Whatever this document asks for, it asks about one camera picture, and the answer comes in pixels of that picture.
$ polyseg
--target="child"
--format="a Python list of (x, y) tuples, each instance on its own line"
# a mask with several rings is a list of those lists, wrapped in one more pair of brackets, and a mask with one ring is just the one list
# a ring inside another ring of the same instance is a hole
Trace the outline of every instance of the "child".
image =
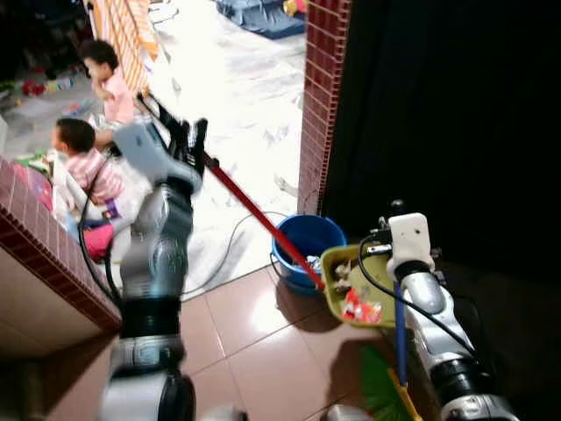
[(94, 204), (106, 204), (111, 218), (128, 217), (129, 201), (125, 199), (123, 178), (112, 162), (94, 148), (96, 132), (91, 125), (82, 120), (61, 118), (51, 133), (51, 145), (68, 156), (67, 170), (76, 182), (89, 192), (97, 172), (96, 185), (92, 191)]
[[(87, 41), (80, 47), (79, 55), (88, 68), (94, 94), (103, 100), (105, 119), (109, 123), (130, 123), (134, 113), (132, 94), (113, 47), (101, 40)], [(102, 130), (96, 135), (96, 147), (103, 149), (111, 140), (111, 130)]]

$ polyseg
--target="pink shirt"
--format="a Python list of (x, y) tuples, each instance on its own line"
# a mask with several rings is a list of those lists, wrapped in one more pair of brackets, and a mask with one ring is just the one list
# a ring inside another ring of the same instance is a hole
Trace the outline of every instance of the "pink shirt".
[[(103, 155), (97, 149), (91, 148), (89, 152), (78, 153), (75, 156), (69, 157), (67, 160), (67, 170), (87, 193), (97, 171), (99, 171), (104, 162), (105, 158)], [(118, 197), (123, 188), (123, 178), (117, 169), (113, 167), (112, 163), (108, 162), (97, 177), (91, 201), (94, 204), (104, 204), (106, 201)]]
[(108, 90), (115, 99), (103, 101), (103, 110), (105, 118), (109, 121), (117, 121), (119, 123), (130, 123), (134, 112), (132, 103), (132, 95), (126, 86), (121, 68), (116, 68), (113, 76), (106, 82), (102, 82), (102, 87)]

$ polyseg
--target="child's hair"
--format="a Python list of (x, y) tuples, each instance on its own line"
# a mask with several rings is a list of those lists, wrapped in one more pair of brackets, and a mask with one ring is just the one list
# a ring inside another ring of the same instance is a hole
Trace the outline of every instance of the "child's hair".
[(56, 122), (59, 128), (60, 141), (66, 143), (76, 152), (87, 152), (94, 147), (96, 131), (82, 120), (61, 118)]
[(91, 59), (97, 64), (107, 63), (111, 70), (115, 70), (119, 65), (119, 60), (111, 44), (98, 39), (86, 41), (80, 46), (78, 52), (80, 60)]

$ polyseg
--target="red brick wall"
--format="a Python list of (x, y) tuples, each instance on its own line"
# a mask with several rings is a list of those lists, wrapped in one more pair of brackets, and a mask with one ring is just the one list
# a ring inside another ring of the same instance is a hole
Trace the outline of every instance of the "red brick wall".
[(310, 0), (298, 212), (319, 213), (343, 73), (352, 0)]
[(119, 327), (117, 309), (94, 283), (78, 244), (2, 157), (0, 247), (93, 323), (108, 331)]

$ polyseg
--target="yellow basket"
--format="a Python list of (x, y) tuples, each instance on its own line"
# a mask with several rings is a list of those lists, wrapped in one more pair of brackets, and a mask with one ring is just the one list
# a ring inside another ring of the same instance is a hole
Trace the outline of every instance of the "yellow basket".
[[(342, 246), (333, 247), (322, 254), (322, 279), (325, 283), (323, 293), (327, 299), (333, 316), (341, 320), (343, 323), (357, 327), (370, 327), (370, 328), (395, 328), (395, 308), (394, 299), (388, 294), (383, 293), (376, 289), (360, 272), (358, 258), (359, 247)], [(366, 298), (365, 301), (369, 303), (380, 303), (382, 306), (381, 318), (378, 323), (357, 322), (343, 317), (345, 307), (344, 294), (339, 294), (335, 290), (334, 284), (337, 281), (335, 269), (340, 264), (345, 264), (348, 260), (351, 261), (352, 270), (349, 274), (348, 280), (356, 290), (360, 291), (361, 295)], [(386, 273), (387, 256), (371, 256), (364, 259), (366, 270), (373, 278), (384, 285), (385, 287), (393, 290), (394, 283), (387, 276)]]

